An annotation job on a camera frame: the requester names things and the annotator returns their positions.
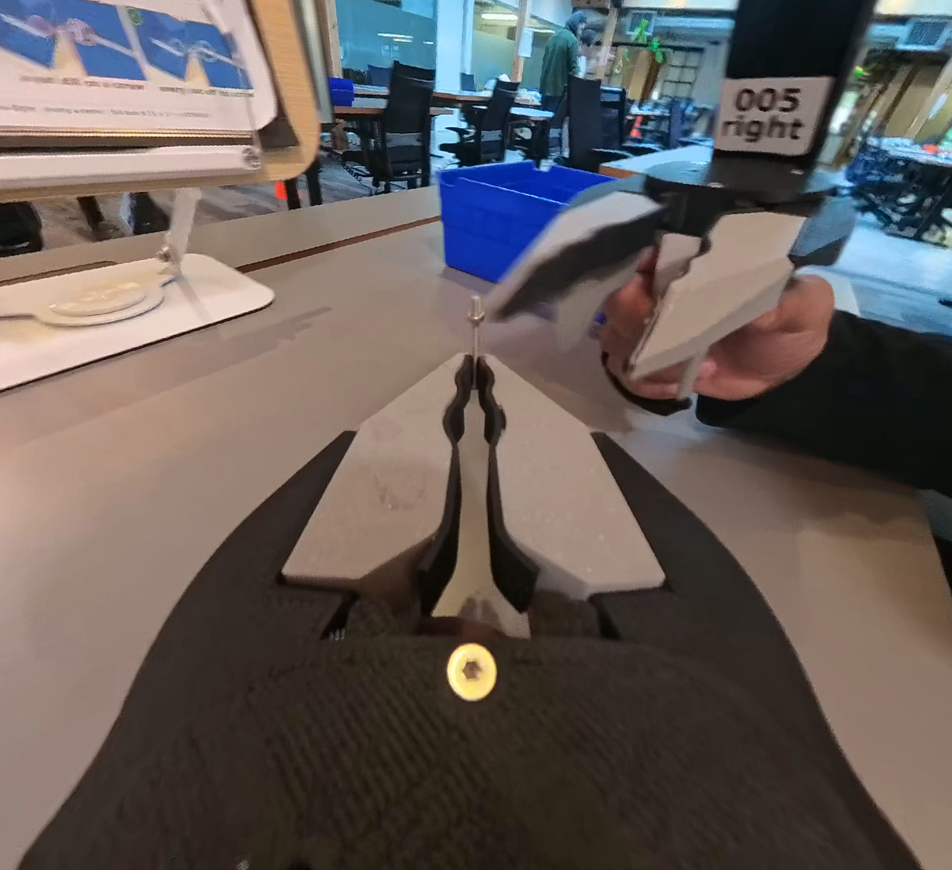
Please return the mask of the person's right forearm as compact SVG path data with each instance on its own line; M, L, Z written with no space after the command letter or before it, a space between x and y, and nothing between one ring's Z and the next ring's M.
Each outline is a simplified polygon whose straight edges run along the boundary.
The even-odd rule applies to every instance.
M836 311L794 379L741 401L700 397L696 416L951 498L949 337Z

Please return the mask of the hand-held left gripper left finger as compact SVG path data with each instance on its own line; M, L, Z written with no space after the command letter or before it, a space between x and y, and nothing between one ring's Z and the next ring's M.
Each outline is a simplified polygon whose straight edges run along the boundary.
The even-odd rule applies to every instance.
M432 613L457 565L471 393L472 357L457 354L361 424L282 568L285 582Z

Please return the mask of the black office chair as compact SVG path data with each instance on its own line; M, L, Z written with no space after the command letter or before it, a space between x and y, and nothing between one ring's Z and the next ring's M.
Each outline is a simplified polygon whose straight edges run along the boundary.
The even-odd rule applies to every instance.
M470 126L453 127L458 140L440 144L440 152L453 157L463 168L505 162L507 124L519 86L517 82L498 80L488 104L476 109Z
M387 103L362 141L363 165L374 189L391 192L430 184L431 104L435 71L394 62Z
M622 160L626 153L603 140L601 85L572 76L549 127L549 155L573 170L598 173L601 165Z

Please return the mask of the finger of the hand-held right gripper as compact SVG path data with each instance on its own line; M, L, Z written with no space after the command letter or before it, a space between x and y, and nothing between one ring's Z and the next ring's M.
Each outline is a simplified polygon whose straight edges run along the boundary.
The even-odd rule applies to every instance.
M794 266L806 219L779 212L731 212L704 236L660 236L655 307L626 363L626 380L678 368L688 395L710 347L774 308Z
M569 207L486 297L487 318L504 323L545 309L554 317L557 346L572 348L655 245L662 216L654 200L621 189Z

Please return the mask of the blue plastic bin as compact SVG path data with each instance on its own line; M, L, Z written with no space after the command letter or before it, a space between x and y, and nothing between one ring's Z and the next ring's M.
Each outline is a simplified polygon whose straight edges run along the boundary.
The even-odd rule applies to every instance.
M606 175L532 162L444 170L438 176L446 267L496 283L580 194Z

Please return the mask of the person's right hand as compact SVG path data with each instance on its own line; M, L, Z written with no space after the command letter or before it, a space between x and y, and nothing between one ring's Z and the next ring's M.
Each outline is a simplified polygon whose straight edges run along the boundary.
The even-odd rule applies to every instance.
M656 249L643 251L635 273L606 301L598 339L603 366L634 397L684 400L684 372L677 365L631 380L625 363L649 326L655 299ZM796 276L778 305L713 345L700 363L690 395L722 401L759 397L794 379L824 350L835 313L826 279Z

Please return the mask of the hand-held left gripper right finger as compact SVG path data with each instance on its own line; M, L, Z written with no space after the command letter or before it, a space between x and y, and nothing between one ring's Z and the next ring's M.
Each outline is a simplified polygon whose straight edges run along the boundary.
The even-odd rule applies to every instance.
M660 563L594 433L494 356L479 360L487 444L485 516L494 591L477 619L530 633L530 606L549 595L586 603L661 589Z

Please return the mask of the green hanging decoration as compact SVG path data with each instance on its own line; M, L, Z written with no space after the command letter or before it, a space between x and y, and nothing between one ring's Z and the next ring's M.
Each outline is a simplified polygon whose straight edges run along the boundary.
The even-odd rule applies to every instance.
M660 67L665 63L667 52L654 32L658 15L659 11L656 8L639 11L633 9L628 36L635 48L646 50L651 62Z

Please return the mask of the wooden book stand white base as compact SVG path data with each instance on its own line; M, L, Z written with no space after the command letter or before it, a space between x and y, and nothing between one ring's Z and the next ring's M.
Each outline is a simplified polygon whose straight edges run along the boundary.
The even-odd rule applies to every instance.
M292 178L328 118L319 31L301 0L247 0L278 96L242 138L2 135L2 207L52 197L169 189L171 220L144 260L93 264L2 287L2 392L217 326L269 306L272 290L188 247L203 186Z

